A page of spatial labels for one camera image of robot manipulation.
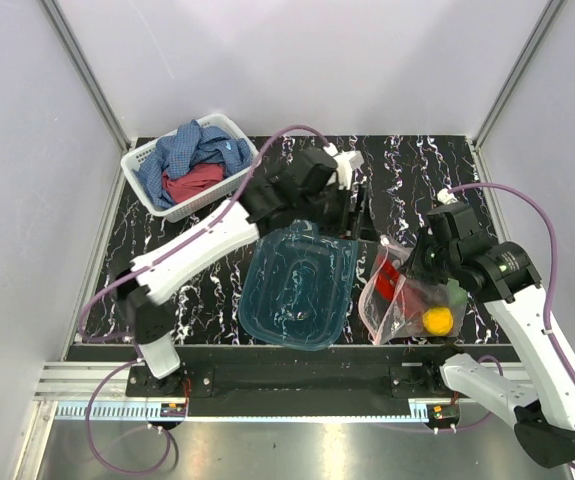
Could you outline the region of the clear zip top bag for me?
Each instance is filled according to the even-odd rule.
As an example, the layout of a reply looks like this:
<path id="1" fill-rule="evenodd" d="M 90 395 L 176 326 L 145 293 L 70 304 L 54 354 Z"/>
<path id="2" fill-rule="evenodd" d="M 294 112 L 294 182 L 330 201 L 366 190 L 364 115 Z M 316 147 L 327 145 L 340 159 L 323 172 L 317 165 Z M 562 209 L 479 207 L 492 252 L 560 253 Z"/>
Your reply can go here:
<path id="1" fill-rule="evenodd" d="M 388 302 L 383 300 L 375 291 L 376 274 L 379 267 L 390 261 L 398 269 L 411 250 L 383 235 L 373 263 L 371 277 L 363 288 L 358 300 L 358 313 L 360 319 L 368 330 L 371 341 L 375 345 L 383 345 L 395 338 L 427 338 L 427 337 L 456 337 L 461 330 L 467 305 L 448 308 L 454 318 L 454 327 L 446 336 L 434 336 L 426 332 L 421 317 L 424 311 L 416 295 L 417 288 L 430 286 L 412 279 L 406 279 L 403 291 Z"/>

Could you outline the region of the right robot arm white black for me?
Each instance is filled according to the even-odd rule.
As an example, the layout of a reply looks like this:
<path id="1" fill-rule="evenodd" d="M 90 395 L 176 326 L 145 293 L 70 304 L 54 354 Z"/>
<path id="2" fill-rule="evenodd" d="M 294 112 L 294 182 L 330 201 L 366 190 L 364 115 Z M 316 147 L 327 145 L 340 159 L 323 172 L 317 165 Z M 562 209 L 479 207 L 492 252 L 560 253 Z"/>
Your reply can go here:
<path id="1" fill-rule="evenodd" d="M 575 353 L 526 251 L 498 242 L 469 205 L 451 201 L 428 212 L 402 273 L 431 286 L 457 281 L 500 324 L 531 380 L 521 387 L 445 347 L 421 371 L 424 390 L 437 397 L 451 390 L 478 402 L 544 468 L 575 461 Z"/>

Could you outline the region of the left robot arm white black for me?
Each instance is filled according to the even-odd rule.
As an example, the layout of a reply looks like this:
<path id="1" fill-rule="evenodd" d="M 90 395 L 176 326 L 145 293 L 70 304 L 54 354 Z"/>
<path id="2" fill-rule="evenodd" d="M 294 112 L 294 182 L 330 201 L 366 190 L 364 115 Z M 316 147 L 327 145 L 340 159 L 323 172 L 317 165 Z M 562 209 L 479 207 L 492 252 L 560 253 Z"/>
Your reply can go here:
<path id="1" fill-rule="evenodd" d="M 192 277 L 227 256 L 297 221 L 324 239 L 375 241 L 366 188 L 355 179 L 359 151 L 309 147 L 288 164 L 262 171 L 254 162 L 233 197 L 208 217 L 156 250 L 132 259 L 117 280 L 117 301 L 132 328 L 148 384 L 163 396 L 182 386 L 173 323 L 153 319 Z"/>

